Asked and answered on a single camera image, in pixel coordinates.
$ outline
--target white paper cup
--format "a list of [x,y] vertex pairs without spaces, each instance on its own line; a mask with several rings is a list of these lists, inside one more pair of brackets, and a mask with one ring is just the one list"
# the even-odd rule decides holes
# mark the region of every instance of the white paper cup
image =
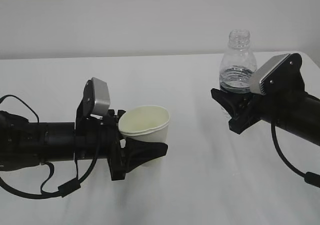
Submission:
[[[119,131],[124,138],[132,138],[143,142],[165,143],[170,120],[169,112],[161,106],[139,106],[127,111],[119,120]],[[144,163],[146,167],[154,165]]]

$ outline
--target white tablecloth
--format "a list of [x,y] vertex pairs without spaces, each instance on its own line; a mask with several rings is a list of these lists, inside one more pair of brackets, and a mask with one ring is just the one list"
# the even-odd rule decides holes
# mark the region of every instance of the white tablecloth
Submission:
[[[259,66],[283,52],[259,52]],[[320,69],[302,53],[306,90],[320,97]],[[27,102],[42,122],[73,122],[85,83],[108,83],[112,109],[159,105],[171,113],[167,156],[160,166],[138,167],[111,181],[98,161],[82,188],[65,198],[28,200],[0,189],[1,225],[301,225],[320,223],[320,188],[306,184],[278,157],[270,125],[241,135],[228,123],[210,90],[218,87],[222,54],[0,60],[0,96]],[[0,110],[35,121],[18,101]],[[278,129],[287,158],[320,173],[320,148]],[[90,161],[81,161],[83,173]],[[46,185],[75,175],[72,161],[55,163]],[[46,166],[1,172],[13,187],[39,193]]]

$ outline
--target cable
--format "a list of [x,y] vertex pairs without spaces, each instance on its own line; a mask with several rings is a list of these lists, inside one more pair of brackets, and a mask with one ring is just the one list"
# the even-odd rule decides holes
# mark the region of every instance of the cable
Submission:
[[89,168],[82,175],[82,177],[79,179],[79,183],[82,183],[84,180],[86,180],[86,178],[90,175],[90,173],[94,169],[94,167],[95,167],[95,165],[97,163],[98,157],[99,157],[100,147],[101,147],[101,127],[98,126],[98,144],[97,144],[96,149],[95,149],[95,154],[94,154],[94,157],[93,157],[93,159],[91,161],[91,164],[90,164]]
[[5,95],[3,97],[0,98],[0,104],[6,99],[6,98],[9,98],[9,97],[12,97],[12,98],[15,98],[17,100],[19,100],[23,105],[25,105],[36,117],[36,120],[37,120],[37,123],[39,123],[39,116],[38,114],[28,105],[26,104],[21,98],[15,96],[15,95],[12,95],[12,94],[8,94],[8,95]]
[[275,147],[276,152],[278,153],[279,157],[282,159],[282,161],[285,163],[285,165],[287,165],[294,173],[298,174],[301,177],[305,177],[305,173],[303,173],[302,171],[300,171],[299,169],[297,169],[295,166],[293,166],[285,157],[285,155],[282,153],[280,147],[279,147],[279,143],[278,143],[278,139],[277,139],[277,134],[276,134],[276,121],[272,121],[271,122],[271,134],[272,134],[272,140],[273,140],[273,144]]

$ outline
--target plastic bottle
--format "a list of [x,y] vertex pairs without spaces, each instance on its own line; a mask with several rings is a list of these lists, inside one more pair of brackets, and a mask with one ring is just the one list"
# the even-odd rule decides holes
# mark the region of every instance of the plastic bottle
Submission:
[[232,93],[248,93],[249,78],[256,70],[257,61],[250,49],[250,32],[232,30],[220,64],[220,88]]

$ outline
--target water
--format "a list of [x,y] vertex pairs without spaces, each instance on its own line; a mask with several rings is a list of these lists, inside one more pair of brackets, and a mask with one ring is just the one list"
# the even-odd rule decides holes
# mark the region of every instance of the water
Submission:
[[220,86],[232,93],[249,93],[249,79],[252,74],[253,72],[244,66],[229,67],[220,72]]

